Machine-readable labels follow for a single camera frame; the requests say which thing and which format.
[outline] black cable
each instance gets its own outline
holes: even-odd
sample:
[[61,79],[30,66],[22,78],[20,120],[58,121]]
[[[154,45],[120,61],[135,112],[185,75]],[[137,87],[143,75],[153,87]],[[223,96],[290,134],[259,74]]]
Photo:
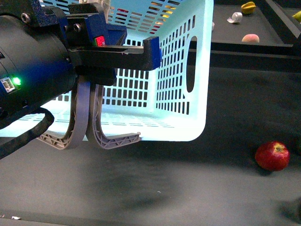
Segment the black cable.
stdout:
[[40,121],[35,127],[28,130],[27,132],[21,134],[20,136],[6,142],[5,144],[2,144],[0,146],[0,159],[3,159],[4,157],[12,154],[19,148],[25,146],[29,142],[31,142],[33,139],[39,137],[42,135],[46,130],[52,125],[55,118],[52,115],[50,111],[48,111],[45,108],[38,108],[31,114],[45,114],[42,121]]

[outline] light blue basket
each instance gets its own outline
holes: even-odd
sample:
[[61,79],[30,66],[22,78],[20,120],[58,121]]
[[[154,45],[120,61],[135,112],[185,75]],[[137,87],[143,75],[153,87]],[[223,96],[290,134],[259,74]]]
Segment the light blue basket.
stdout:
[[[75,0],[44,0],[68,13]],[[127,45],[158,36],[163,54],[159,69],[145,72],[118,69],[117,84],[106,87],[102,128],[106,135],[141,132],[142,140],[189,141],[205,127],[213,0],[112,0],[109,23],[127,26]],[[187,74],[191,39],[197,38],[195,75]],[[187,81],[194,87],[187,89]],[[70,93],[45,105],[55,115],[50,130],[68,126]],[[39,116],[26,116],[12,126],[31,128]]]

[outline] peach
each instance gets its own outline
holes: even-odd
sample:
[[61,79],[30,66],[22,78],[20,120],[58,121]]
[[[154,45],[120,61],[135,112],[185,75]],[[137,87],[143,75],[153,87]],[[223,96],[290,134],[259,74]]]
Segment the peach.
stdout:
[[257,34],[247,34],[243,37],[242,41],[245,42],[259,42],[259,37]]

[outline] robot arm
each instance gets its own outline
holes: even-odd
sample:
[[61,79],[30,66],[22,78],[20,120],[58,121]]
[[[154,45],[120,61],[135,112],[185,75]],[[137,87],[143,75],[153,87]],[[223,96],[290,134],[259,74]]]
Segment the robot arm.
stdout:
[[66,15],[39,0],[0,0],[0,129],[72,90],[79,75],[110,86],[115,68],[160,66],[158,37],[122,46],[126,27],[107,24],[102,4],[68,8]]

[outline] green led light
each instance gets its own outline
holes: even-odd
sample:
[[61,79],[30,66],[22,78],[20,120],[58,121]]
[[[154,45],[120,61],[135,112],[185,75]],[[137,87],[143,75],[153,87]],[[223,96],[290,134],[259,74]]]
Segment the green led light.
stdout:
[[21,80],[18,77],[14,77],[13,78],[13,83],[17,86],[20,86],[21,85]]

